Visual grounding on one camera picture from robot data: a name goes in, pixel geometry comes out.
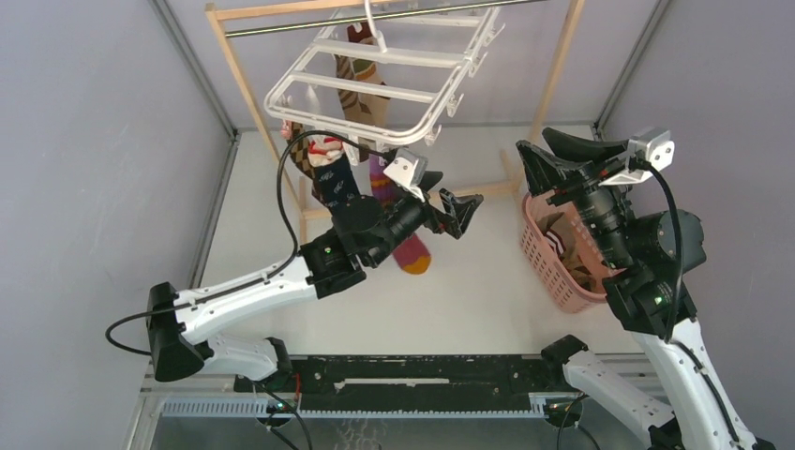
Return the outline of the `purple orange striped sock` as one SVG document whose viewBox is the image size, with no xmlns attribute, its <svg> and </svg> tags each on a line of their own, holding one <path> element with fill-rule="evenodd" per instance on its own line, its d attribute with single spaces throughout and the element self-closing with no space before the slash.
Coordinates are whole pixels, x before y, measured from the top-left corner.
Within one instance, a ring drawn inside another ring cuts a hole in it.
<svg viewBox="0 0 795 450">
<path fill-rule="evenodd" d="M 388 178 L 383 170 L 386 162 L 381 157 L 369 158 L 369 183 L 372 196 L 384 208 L 394 205 L 402 196 L 402 190 Z M 431 255 L 424 242 L 413 233 L 392 253 L 397 265 L 404 272 L 411 275 L 423 275 L 431 264 Z"/>
</svg>

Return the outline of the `white plastic clip hanger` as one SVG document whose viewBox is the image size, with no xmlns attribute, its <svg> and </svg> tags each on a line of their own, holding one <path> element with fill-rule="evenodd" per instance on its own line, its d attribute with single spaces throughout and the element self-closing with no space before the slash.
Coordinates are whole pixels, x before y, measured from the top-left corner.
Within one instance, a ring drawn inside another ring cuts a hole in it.
<svg viewBox="0 0 795 450">
<path fill-rule="evenodd" d="M 502 31 L 498 26 L 498 18 L 494 26 Z M 462 53 L 470 42 L 473 31 L 466 27 L 455 26 L 424 26 L 419 24 L 400 23 L 397 21 L 377 21 L 377 29 L 382 33 L 386 44 L 389 47 L 412 49 L 418 51 L 433 51 L 444 53 Z M 407 67 L 393 64 L 378 64 L 379 73 L 384 81 L 381 86 L 393 86 L 407 89 L 415 89 L 427 92 L 436 92 L 444 84 L 450 72 L 443 68 L 431 67 Z M 317 53 L 314 58 L 306 65 L 305 70 L 310 73 L 319 74 L 326 77 L 337 78 L 335 56 L 323 52 Z M 456 91 L 457 96 L 463 100 L 461 91 L 465 77 Z M 336 119 L 346 120 L 338 100 L 338 89 L 318 86 L 312 93 L 301 82 L 293 82 L 289 89 L 284 92 L 284 97 L 288 105 L 302 111 L 312 111 L 321 113 Z M 413 128 L 423 112 L 426 105 L 410 101 L 391 99 L 388 104 L 386 125 L 378 128 L 389 128 L 394 131 L 404 131 Z M 438 122 L 445 118 L 452 118 L 447 113 L 441 113 Z M 426 142 L 419 139 L 415 143 Z M 380 147 L 404 146 L 383 144 Z"/>
</svg>

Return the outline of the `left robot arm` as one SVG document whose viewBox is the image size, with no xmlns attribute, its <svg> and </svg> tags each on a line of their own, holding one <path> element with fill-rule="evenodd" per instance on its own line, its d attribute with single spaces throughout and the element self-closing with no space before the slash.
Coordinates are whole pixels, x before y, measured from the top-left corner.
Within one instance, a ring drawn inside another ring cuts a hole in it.
<svg viewBox="0 0 795 450">
<path fill-rule="evenodd" d="M 268 389 L 286 388 L 293 366 L 284 342 L 224 335 L 224 329 L 267 310 L 341 293 L 364 281 L 418 228 L 459 239 L 484 200 L 439 192 L 443 208 L 408 194 L 389 208 L 359 195 L 332 211 L 332 227 L 301 246 L 290 262 L 208 288 L 178 291 L 169 282 L 149 291 L 146 329 L 157 381 L 197 373 L 236 374 Z"/>
</svg>

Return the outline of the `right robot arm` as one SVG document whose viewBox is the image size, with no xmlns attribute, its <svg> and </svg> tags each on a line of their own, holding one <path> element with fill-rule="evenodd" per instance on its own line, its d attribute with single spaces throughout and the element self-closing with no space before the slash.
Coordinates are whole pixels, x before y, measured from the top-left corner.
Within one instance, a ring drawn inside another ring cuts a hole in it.
<svg viewBox="0 0 795 450">
<path fill-rule="evenodd" d="M 607 304 L 649 359 L 665 392 L 659 401 L 627 382 L 579 339 L 547 346 L 541 366 L 552 389 L 569 386 L 631 430 L 647 449 L 768 449 L 743 422 L 702 338 L 683 275 L 707 259 L 700 219 L 680 209 L 668 184 L 667 209 L 637 216 L 626 194 L 661 180 L 675 154 L 666 129 L 624 141 L 596 142 L 554 128 L 545 147 L 517 142 L 529 191 L 554 206 L 574 207 L 604 264 Z"/>
</svg>

